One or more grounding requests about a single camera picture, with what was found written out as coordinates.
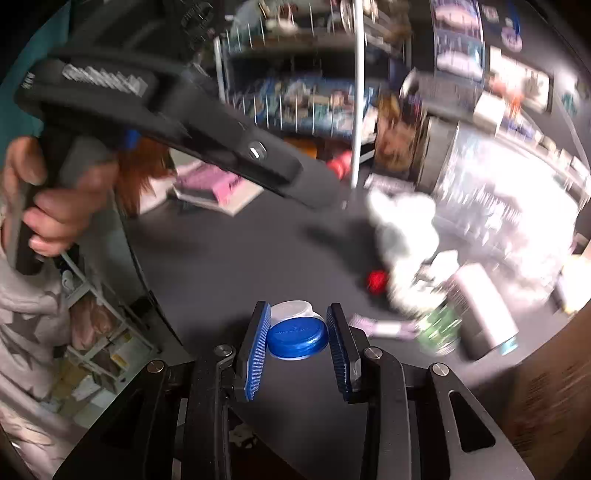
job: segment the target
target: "pink package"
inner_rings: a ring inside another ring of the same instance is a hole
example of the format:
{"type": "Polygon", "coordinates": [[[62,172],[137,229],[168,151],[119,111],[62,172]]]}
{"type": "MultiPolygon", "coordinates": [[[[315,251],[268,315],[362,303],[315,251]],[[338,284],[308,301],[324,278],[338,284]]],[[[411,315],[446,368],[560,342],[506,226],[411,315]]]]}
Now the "pink package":
{"type": "Polygon", "coordinates": [[[235,173],[204,163],[179,176],[175,187],[185,194],[215,200],[219,205],[224,205],[241,181],[242,177],[235,173]]]}

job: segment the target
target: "plastic lid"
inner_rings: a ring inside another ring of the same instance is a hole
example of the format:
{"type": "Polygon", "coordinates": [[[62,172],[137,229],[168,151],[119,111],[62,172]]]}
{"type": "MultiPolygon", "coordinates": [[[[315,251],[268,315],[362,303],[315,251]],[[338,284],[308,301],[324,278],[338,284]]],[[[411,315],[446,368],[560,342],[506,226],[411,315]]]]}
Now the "plastic lid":
{"type": "Polygon", "coordinates": [[[320,352],[328,343],[326,325],[315,317],[277,323],[267,333],[267,347],[276,357],[296,360],[320,352]]]}
{"type": "Polygon", "coordinates": [[[296,317],[312,317],[312,305],[305,300],[290,300],[271,307],[271,326],[282,320],[296,317]]]}

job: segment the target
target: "red ball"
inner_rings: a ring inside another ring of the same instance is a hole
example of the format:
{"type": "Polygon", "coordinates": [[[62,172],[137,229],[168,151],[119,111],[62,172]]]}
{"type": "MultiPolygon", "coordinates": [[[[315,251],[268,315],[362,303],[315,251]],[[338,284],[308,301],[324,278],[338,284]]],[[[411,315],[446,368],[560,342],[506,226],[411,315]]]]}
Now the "red ball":
{"type": "Polygon", "coordinates": [[[384,270],[373,270],[368,275],[367,289],[373,295],[381,295],[388,285],[388,273],[384,270]]]}

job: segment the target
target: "human hand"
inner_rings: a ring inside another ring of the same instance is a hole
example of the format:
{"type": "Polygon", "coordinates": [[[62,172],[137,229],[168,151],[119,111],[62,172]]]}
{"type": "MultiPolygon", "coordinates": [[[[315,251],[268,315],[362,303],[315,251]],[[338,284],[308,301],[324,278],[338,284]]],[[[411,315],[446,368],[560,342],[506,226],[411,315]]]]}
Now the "human hand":
{"type": "MultiPolygon", "coordinates": [[[[44,257],[55,257],[66,250],[86,229],[92,215],[104,207],[108,193],[117,178],[117,162],[107,162],[88,169],[75,189],[42,190],[34,198],[35,205],[22,217],[35,235],[29,246],[44,257]]],[[[2,225],[2,248],[6,251],[11,224],[11,199],[18,194],[19,181],[41,185],[47,170],[36,138],[19,137],[7,148],[2,189],[8,209],[2,225]]]]}

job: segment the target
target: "blue bottle cap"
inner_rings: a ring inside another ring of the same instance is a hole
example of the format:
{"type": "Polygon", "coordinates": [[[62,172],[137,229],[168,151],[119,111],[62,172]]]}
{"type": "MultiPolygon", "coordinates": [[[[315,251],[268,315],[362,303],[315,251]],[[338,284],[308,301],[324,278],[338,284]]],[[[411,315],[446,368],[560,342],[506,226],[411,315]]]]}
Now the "blue bottle cap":
{"type": "Polygon", "coordinates": [[[283,320],[267,333],[267,348],[278,358],[299,360],[320,352],[328,343],[326,325],[314,317],[283,320]]]}

